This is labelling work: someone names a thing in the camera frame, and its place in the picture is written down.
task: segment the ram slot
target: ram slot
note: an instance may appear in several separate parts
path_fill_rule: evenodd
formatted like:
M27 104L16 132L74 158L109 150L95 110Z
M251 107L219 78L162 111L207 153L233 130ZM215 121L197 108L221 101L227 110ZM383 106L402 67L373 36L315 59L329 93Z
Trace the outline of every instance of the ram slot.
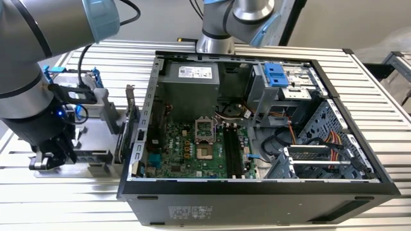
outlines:
M241 142L235 128L225 128L225 152L227 177L242 178L242 158L241 158Z

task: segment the aluminum extrusion table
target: aluminum extrusion table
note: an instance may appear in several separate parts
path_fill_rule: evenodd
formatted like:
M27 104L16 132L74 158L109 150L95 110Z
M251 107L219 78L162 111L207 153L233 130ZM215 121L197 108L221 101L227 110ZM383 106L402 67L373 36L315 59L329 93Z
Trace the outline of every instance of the aluminum extrusion table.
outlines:
M126 107L126 85L135 85L137 103L146 97L155 51L194 52L189 42L105 41L94 45L83 69L102 72L110 101ZM81 50L66 54L58 65L77 69ZM411 118L381 86L355 55L339 49L294 47L251 48L237 45L239 55L317 59L342 96L357 125L401 190L393 199L339 225L162 227L171 230L411 230ZM8 130L0 140L2 230L147 229L129 204L117 201L119 178L36 178L27 168L30 145Z

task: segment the motherboard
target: motherboard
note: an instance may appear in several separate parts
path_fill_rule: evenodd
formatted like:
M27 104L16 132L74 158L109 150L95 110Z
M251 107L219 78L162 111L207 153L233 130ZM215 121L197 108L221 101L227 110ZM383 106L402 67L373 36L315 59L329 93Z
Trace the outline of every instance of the motherboard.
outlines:
M147 177L255 179L255 163L247 154L246 127L215 126L201 119L193 124L170 123L161 153L150 154Z

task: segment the white label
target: white label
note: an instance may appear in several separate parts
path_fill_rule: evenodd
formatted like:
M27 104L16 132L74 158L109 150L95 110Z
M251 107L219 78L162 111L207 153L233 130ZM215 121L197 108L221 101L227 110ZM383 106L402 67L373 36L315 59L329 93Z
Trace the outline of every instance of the white label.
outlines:
M247 118L247 119L249 119L249 118L250 118L250 116L251 116L251 111L249 111L249 110L247 110L247 112L245 113L245 118Z
M213 69L211 67L182 66L179 68L179 77L213 79Z
M210 219L213 206L169 206L171 219Z

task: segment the barcode label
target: barcode label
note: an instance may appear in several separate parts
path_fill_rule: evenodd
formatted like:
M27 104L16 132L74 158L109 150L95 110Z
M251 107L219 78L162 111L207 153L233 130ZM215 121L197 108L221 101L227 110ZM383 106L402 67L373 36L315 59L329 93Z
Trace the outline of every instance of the barcode label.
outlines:
M182 66L179 68L181 78L209 78L213 79L213 68L198 66Z
M245 118L250 119L250 116L251 116L251 111L247 110L247 112L245 113Z

